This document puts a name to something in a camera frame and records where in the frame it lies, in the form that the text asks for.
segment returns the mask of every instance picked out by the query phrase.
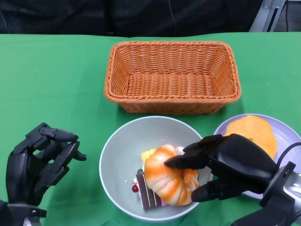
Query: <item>plate rim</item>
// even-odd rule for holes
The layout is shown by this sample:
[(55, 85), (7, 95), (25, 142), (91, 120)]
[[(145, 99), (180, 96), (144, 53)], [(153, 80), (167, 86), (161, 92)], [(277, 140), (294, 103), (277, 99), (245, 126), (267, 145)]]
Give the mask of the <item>plate rim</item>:
[[(270, 117), (270, 116), (267, 116), (267, 115), (264, 115), (264, 114), (253, 114), (253, 113), (245, 113), (245, 114), (238, 114), (236, 116), (233, 116), (231, 118), (228, 118), (227, 120), (225, 120), (224, 122), (222, 122), (219, 127), (217, 127), (217, 129), (215, 130), (214, 132), (214, 135), (218, 134), (217, 131), (225, 124), (227, 123), (228, 121), (232, 120), (232, 119), (235, 119), (237, 117), (241, 117), (241, 116), (248, 116), (248, 115), (254, 115), (254, 116), (258, 116), (258, 117), (266, 117), (266, 118), (269, 118), (269, 119), (272, 119), (272, 120), (275, 120), (276, 122), (279, 122), (280, 124), (286, 126), (288, 129), (290, 129), (298, 138), (299, 140), (301, 141), (301, 137), (299, 136), (299, 134), (294, 130), (292, 129), (290, 126), (288, 126), (287, 124), (285, 124), (284, 122), (278, 120), (278, 119), (275, 119), (273, 117)], [(255, 198), (255, 199), (261, 199), (259, 197), (256, 197), (256, 195), (262, 195), (262, 194), (256, 194), (256, 193), (253, 193), (253, 192), (250, 192), (250, 191), (246, 191), (246, 192), (243, 192), (244, 195), (247, 195), (249, 197), (252, 197), (252, 198)]]

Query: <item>basket rim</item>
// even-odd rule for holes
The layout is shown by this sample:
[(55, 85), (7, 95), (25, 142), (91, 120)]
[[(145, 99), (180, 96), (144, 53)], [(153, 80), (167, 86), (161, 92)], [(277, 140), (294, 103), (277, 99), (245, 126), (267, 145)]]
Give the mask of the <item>basket rim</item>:
[[(230, 57), (230, 63), (231, 63), (231, 77), (233, 78), (234, 82), (234, 93), (231, 95), (225, 95), (225, 96), (213, 96), (213, 95), (136, 95), (136, 96), (127, 96), (127, 95), (115, 95), (111, 91), (111, 75), (114, 70), (113, 68), (113, 59), (114, 56), (117, 54), (118, 48), (121, 46), (128, 46), (132, 44), (137, 45), (178, 45), (178, 44), (191, 44), (194, 46), (202, 46), (202, 45), (214, 45), (214, 46), (224, 46), (226, 49), (227, 55)], [(107, 73), (106, 73), (106, 79), (105, 79), (105, 85), (104, 85), (104, 95), (105, 97), (113, 102), (118, 103), (149, 103), (150, 100), (155, 100), (156, 103), (169, 103), (169, 101), (172, 100), (172, 102), (179, 102), (179, 103), (200, 103), (200, 100), (203, 100), (201, 102), (206, 103), (206, 100), (210, 100), (211, 103), (231, 103), (236, 100), (238, 100), (241, 96), (241, 85), (239, 82), (238, 77), (238, 68), (237, 64), (235, 62), (234, 53), (232, 48), (225, 42), (222, 41), (123, 41), (116, 43), (112, 46), (109, 61), (108, 61), (108, 67), (107, 67)]]

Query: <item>croissant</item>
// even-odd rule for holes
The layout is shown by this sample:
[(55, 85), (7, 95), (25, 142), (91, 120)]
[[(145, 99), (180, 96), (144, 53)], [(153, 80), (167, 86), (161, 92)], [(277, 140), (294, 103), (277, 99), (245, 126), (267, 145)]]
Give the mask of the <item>croissant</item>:
[(180, 154), (184, 154), (182, 147), (164, 145), (146, 160), (144, 166), (147, 186), (163, 201), (175, 206), (190, 204), (193, 190), (199, 187), (197, 170), (172, 169), (164, 165), (167, 159)]

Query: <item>chocolate cake slice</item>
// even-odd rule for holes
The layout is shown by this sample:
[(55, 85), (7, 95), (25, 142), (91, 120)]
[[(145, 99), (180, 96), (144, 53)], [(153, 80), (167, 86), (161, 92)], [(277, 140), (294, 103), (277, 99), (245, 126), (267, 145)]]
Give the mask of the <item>chocolate cake slice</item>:
[(160, 197), (146, 185), (144, 172), (136, 174), (139, 185), (139, 194), (144, 210), (162, 206)]

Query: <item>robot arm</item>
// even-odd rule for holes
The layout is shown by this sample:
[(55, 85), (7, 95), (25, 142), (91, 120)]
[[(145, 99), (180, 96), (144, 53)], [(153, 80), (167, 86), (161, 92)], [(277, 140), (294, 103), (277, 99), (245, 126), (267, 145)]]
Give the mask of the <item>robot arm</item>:
[(218, 177), (193, 191), (194, 202), (224, 200), (245, 191), (264, 193), (260, 202), (263, 209), (236, 220), (233, 226), (289, 226), (298, 217), (295, 199), (284, 192), (294, 163), (289, 162), (278, 172), (280, 163), (274, 163), (259, 146), (237, 134), (205, 137), (183, 151), (184, 155), (167, 160), (165, 165), (194, 170), (207, 166)]
[(25, 137), (8, 157), (8, 203), (0, 203), (0, 221), (5, 222), (6, 219), (10, 222), (7, 225), (23, 225), (25, 218), (46, 217), (46, 211), (37, 207), (44, 193), (66, 175), (69, 171), (67, 165), (72, 159), (87, 159), (78, 151), (77, 135), (51, 128), (46, 123), (40, 124)]

